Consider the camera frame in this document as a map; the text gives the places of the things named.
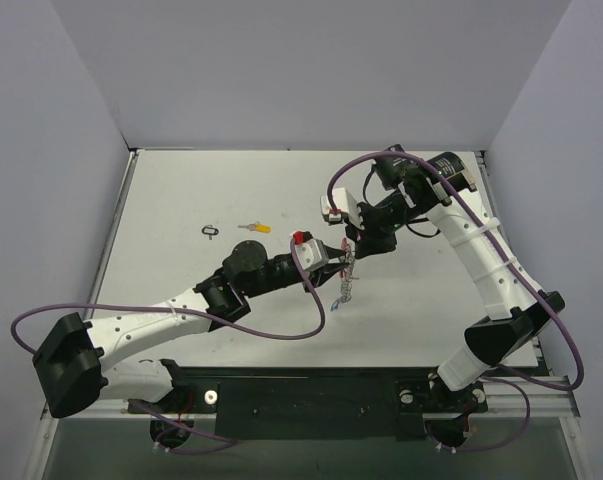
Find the red-handled metal keyring holder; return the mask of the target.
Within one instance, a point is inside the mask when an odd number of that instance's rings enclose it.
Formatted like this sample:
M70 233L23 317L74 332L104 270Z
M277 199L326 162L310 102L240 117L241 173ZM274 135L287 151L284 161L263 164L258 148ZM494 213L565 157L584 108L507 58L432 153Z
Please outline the red-handled metal keyring holder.
M353 245L347 238L343 238L341 248L345 252L343 261L347 264L346 268L340 273L340 296L341 304L345 304L352 299L353 283L356 280L354 276L355 256Z

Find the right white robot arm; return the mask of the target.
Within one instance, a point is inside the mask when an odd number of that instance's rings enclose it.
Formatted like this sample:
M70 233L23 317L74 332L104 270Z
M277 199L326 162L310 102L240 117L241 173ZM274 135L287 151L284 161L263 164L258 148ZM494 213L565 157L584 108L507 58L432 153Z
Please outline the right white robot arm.
M485 317L465 330L463 345L428 383L430 402L449 409L482 374L537 336L565 301L520 264L457 154L443 152L418 163L393 145L374 158L372 172L389 193L377 204L357 201L338 187L322 200L324 219L345 223L356 258L395 251L397 231L424 217L448 241L484 304Z

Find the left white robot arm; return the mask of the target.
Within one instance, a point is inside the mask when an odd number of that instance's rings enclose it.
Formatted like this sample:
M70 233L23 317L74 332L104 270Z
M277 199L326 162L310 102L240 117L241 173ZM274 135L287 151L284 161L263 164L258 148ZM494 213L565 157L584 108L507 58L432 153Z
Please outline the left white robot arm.
M209 333L246 316L249 299L301 283L314 294L345 270L346 252L302 236L288 253L269 257L253 240L238 243L219 269L195 287L151 307L119 307L116 316L60 318L33 356L49 413L77 414L99 399L134 399L181 408L185 384L157 360L131 359L180 337Z

